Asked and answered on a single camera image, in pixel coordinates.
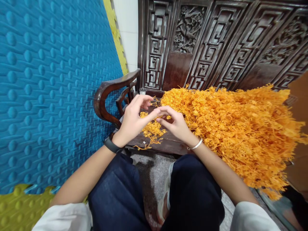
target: wooden screen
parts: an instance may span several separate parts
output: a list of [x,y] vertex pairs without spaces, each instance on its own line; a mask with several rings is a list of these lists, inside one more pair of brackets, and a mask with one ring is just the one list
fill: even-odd
[[308,4],[139,0],[138,67],[153,93],[286,89],[308,69]]

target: white wall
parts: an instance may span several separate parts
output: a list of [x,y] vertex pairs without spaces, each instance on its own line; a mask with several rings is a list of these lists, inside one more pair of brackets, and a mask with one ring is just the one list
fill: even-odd
[[138,0],[112,0],[129,72],[137,69]]

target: bangle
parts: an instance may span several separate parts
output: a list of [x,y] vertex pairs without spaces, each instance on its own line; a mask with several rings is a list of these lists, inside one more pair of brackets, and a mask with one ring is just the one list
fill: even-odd
[[187,150],[193,150],[193,149],[196,149],[197,147],[199,147],[199,145],[202,143],[203,139],[201,138],[201,140],[199,141],[199,143],[194,146],[193,148],[190,148],[190,147],[187,147]]

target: white shirt sleeve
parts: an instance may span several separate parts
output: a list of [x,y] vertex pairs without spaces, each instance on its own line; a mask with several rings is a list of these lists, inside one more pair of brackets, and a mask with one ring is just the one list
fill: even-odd
[[235,207],[230,231],[279,231],[276,223],[259,205],[247,201]]
[[91,212],[84,203],[50,207],[32,231],[90,231]]

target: white sneaker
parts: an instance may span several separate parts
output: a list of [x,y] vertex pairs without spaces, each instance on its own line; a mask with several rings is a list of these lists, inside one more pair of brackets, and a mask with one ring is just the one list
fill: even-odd
[[171,174],[172,174],[172,170],[173,170],[173,164],[170,164],[169,166],[169,170],[168,170],[168,176],[165,179],[165,186],[164,186],[164,196],[163,198],[159,201],[158,206],[157,206],[157,218],[158,218],[158,222],[163,225],[163,223],[165,222],[165,218],[163,216],[163,210],[164,210],[164,199],[167,193],[167,208],[168,211],[170,210],[170,201],[169,201],[169,194],[170,194],[170,185],[171,185]]

